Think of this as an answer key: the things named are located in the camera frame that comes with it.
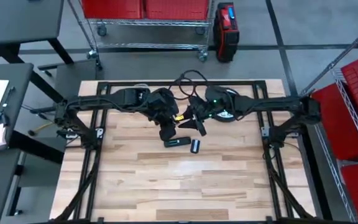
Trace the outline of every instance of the black table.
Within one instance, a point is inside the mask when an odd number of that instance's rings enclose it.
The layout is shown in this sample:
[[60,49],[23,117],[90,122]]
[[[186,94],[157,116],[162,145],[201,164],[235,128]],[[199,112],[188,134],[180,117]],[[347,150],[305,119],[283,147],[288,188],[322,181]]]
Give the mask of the black table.
[[[57,37],[63,12],[63,0],[0,0],[0,57],[9,63],[24,63],[20,45],[48,41],[66,64],[74,63]],[[35,72],[31,82],[55,102],[62,96]]]
[[[9,188],[12,184],[13,176],[20,175],[20,166],[17,165],[21,151],[34,154],[52,162],[61,163],[63,153],[49,147],[41,142],[31,139],[14,130],[17,117],[20,112],[21,105],[24,100],[24,95],[32,76],[33,65],[20,64],[4,64],[0,65],[0,80],[9,80],[7,89],[14,86],[15,90],[11,93],[9,104],[5,109],[5,114],[9,117],[10,126],[6,129],[6,141],[8,147],[0,148],[0,219],[2,211],[7,201]],[[7,97],[5,91],[2,102]],[[10,202],[10,207],[14,210],[15,200]]]

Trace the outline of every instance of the wire shelf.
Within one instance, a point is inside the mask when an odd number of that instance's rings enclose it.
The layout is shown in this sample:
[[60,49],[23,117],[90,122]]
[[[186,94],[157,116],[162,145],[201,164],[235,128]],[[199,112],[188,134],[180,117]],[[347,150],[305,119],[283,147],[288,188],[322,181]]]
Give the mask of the wire shelf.
[[353,107],[353,104],[352,102],[350,101],[350,98],[347,94],[347,91],[344,87],[344,83],[346,82],[345,79],[344,79],[344,75],[341,71],[340,68],[334,68],[331,70],[331,74],[334,76],[334,79],[335,79],[335,83],[337,85],[337,87],[339,88],[339,92],[341,92],[341,96],[345,102],[345,105],[347,107],[347,110],[349,111],[351,117],[352,117],[352,120],[357,128],[357,131],[358,131],[358,115]]
[[321,133],[320,127],[317,124],[317,125],[314,126],[314,128],[316,130],[316,133],[317,133],[318,139],[320,141],[320,144],[323,147],[324,155],[326,156],[327,163],[329,165],[329,169],[331,170],[331,173],[332,173],[332,175],[334,177],[336,187],[337,187],[337,189],[339,191],[339,194],[341,195],[342,202],[343,202],[343,204],[345,206],[347,215],[349,216],[349,219],[350,219],[351,222],[356,222],[356,218],[355,218],[355,215],[353,214],[352,207],[351,207],[351,205],[350,205],[350,203],[349,203],[349,201],[347,199],[346,193],[345,193],[345,191],[343,189],[341,179],[339,178],[337,167],[333,163],[333,159],[332,159],[330,153],[328,152],[328,147],[326,145],[326,141],[323,138],[323,134]]
[[[80,0],[68,0],[71,10],[83,31],[92,50],[88,58],[99,58],[98,48],[143,48],[143,49],[190,49],[197,50],[196,56],[202,62],[208,58],[209,38],[212,33],[215,15],[215,0],[208,0],[208,11],[205,20],[172,20],[172,19],[88,19],[85,17]],[[159,26],[159,27],[194,27],[195,36],[202,36],[202,44],[163,44],[163,43],[121,43],[114,38],[104,38],[109,26]]]
[[105,44],[105,43],[96,43],[97,48],[118,48],[118,47],[130,47],[130,48],[148,48],[148,49],[204,49],[205,45],[198,44],[137,44],[137,43],[115,43],[115,44]]
[[88,19],[80,23],[93,25],[124,25],[124,26],[183,26],[183,27],[209,27],[211,23],[206,21],[175,21],[158,19]]

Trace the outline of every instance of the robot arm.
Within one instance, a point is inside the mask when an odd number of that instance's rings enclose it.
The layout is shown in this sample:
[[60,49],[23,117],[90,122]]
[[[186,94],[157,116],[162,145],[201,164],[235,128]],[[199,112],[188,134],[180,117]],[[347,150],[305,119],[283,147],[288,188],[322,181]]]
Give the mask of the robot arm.
[[160,138],[167,141],[175,132],[175,116],[178,106],[173,93],[160,88],[150,92],[148,88],[125,88],[113,94],[99,96],[78,96],[65,100],[51,108],[32,110],[32,113],[56,111],[54,123],[63,129],[72,129],[81,137],[84,147],[95,147],[98,140],[96,131],[88,128],[77,117],[79,111],[116,109],[126,113],[141,113],[149,121],[161,127]]
[[213,118],[223,111],[232,114],[237,120],[258,111],[293,113],[293,116],[282,125],[269,127],[263,133],[269,144],[276,147],[283,147],[286,136],[298,131],[302,124],[316,124],[321,119],[319,103],[308,96],[252,99],[228,88],[209,86],[206,90],[206,101],[192,96],[189,102],[187,110],[177,117],[177,121],[187,120],[179,125],[179,128],[197,129],[202,136],[206,135],[204,120]]

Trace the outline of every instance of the concrete floor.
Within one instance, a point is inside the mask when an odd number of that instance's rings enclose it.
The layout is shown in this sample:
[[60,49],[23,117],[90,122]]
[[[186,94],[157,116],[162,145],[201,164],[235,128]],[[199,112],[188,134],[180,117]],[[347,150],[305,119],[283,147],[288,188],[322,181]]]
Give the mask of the concrete floor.
[[[276,45],[277,41],[265,1],[233,1],[241,32],[239,44]],[[272,4],[285,45],[349,44],[358,36],[358,0],[272,0]],[[167,27],[167,29],[163,29],[163,27],[142,29],[138,29],[138,27],[108,27],[108,29],[109,36],[105,38],[106,42],[120,42],[130,38],[138,42],[178,42],[192,39],[195,39],[195,42],[200,41],[200,37],[194,34],[193,29],[172,27]],[[159,33],[165,35],[163,40],[159,39]],[[63,46],[71,52],[84,50],[81,54],[71,54],[74,60],[85,59],[85,49],[88,49],[88,44],[66,2],[59,39]],[[49,54],[48,49],[52,48],[46,42],[23,44],[21,57],[35,66],[61,62],[56,54]],[[48,54],[34,54],[33,50]],[[298,92],[307,86],[341,51],[287,50]],[[214,57],[214,52],[210,52],[209,60],[205,63],[196,58],[196,52],[105,53],[100,57],[106,80],[174,79],[185,70],[197,69],[207,78],[280,78],[289,94],[289,86],[278,50],[240,50],[234,61],[228,64],[219,63]],[[358,49],[353,50],[340,65],[345,65],[357,58]],[[54,83],[53,78],[46,75],[44,78],[51,84]],[[327,75],[317,83],[316,88],[324,87],[332,82],[333,79]],[[24,102],[32,107],[52,104],[52,101],[32,84],[30,84]],[[38,118],[30,122],[25,119],[27,115],[27,111],[21,111],[17,125],[18,130],[23,133],[45,122]],[[42,137],[54,135],[55,128],[53,127],[40,133]],[[41,164],[37,158],[30,158],[30,160],[33,166],[35,166],[34,164],[40,164],[40,167],[49,166],[50,169],[43,169],[42,175],[47,175],[50,178],[47,182],[43,182],[42,186],[26,187],[22,190],[18,209],[25,211],[24,214],[18,217],[3,218],[1,223],[44,222],[48,219],[59,167]]]

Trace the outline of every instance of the wooden tabletop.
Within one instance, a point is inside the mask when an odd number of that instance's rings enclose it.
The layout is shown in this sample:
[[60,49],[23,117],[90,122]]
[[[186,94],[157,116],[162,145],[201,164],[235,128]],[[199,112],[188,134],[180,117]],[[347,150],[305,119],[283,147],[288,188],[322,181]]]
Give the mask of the wooden tabletop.
[[[285,95],[281,80],[266,83],[269,97]],[[97,84],[83,82],[80,95],[94,95]],[[113,87],[112,92],[125,87]],[[230,87],[242,95],[253,96],[251,86]],[[176,97],[183,96],[177,87],[172,90]],[[202,96],[205,87],[199,86],[197,91]],[[180,112],[184,112],[187,101],[177,103]],[[78,116],[89,124],[91,114],[81,112]],[[273,117],[275,124],[281,124],[290,115],[279,112],[273,113]],[[233,123],[210,119],[204,125],[208,133],[204,137],[196,130],[177,129],[176,137],[190,136],[201,141],[200,153],[195,155],[189,146],[164,148],[159,127],[143,115],[109,110],[92,220],[104,217],[107,222],[251,221],[274,217],[256,114]],[[294,139],[286,142],[297,146]],[[299,150],[286,145],[281,152],[290,190],[314,215]],[[83,149],[66,151],[50,218],[59,215],[76,193],[83,156]],[[285,214],[281,192],[279,196]],[[82,217],[86,203],[83,205]]]

